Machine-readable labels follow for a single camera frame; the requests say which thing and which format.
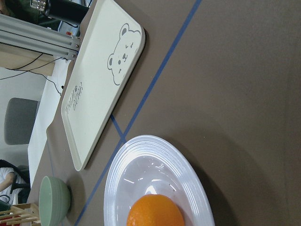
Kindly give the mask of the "white ribbed plate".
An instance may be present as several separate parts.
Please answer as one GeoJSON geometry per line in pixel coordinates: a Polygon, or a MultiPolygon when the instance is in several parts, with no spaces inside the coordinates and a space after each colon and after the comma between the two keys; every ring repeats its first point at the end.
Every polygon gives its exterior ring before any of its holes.
{"type": "Polygon", "coordinates": [[[126,225],[133,204],[147,194],[170,198],[187,226],[215,225],[207,195],[187,159],[166,140],[141,135],[127,141],[112,161],[104,192],[104,225],[126,225]]]}

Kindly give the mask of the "orange fruit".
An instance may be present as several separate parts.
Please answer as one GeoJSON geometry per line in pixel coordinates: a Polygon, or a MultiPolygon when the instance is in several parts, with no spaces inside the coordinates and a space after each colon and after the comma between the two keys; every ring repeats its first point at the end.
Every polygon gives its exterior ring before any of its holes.
{"type": "Polygon", "coordinates": [[[161,194],[142,196],[131,207],[128,226],[183,226],[184,218],[178,206],[161,194]]]}

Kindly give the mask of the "cream bear tray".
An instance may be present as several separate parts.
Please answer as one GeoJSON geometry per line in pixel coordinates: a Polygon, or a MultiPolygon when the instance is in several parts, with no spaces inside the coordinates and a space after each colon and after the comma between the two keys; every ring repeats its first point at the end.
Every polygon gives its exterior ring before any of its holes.
{"type": "Polygon", "coordinates": [[[61,105],[75,170],[85,168],[145,45],[145,32],[113,0],[99,0],[61,105]]]}

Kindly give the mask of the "green bowl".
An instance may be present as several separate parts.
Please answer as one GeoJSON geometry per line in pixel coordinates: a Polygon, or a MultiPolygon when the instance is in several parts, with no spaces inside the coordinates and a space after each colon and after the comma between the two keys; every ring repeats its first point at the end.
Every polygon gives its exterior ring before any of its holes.
{"type": "Polygon", "coordinates": [[[71,203],[67,185],[59,178],[45,176],[39,193],[39,213],[42,226],[57,226],[66,217],[71,203]]]}

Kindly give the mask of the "black bottle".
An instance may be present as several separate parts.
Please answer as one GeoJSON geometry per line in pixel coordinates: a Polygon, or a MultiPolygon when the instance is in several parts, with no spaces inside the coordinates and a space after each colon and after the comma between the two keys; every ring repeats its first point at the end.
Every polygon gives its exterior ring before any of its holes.
{"type": "Polygon", "coordinates": [[[80,25],[89,8],[70,0],[31,0],[30,6],[43,15],[80,25]]]}

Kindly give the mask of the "wooden mug rack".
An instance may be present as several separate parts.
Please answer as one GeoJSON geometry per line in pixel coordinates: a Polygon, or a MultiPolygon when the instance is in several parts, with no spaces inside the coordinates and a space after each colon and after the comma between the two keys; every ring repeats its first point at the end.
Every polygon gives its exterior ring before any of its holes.
{"type": "Polygon", "coordinates": [[[0,211],[1,226],[40,226],[39,207],[35,203],[10,205],[0,211]]]}

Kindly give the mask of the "aluminium frame post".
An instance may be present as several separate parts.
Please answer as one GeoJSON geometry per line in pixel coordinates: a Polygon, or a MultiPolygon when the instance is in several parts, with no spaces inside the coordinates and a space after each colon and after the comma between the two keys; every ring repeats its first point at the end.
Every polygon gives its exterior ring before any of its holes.
{"type": "Polygon", "coordinates": [[[3,14],[0,16],[0,42],[67,60],[75,60],[80,49],[80,39],[74,35],[61,34],[3,14]]]}

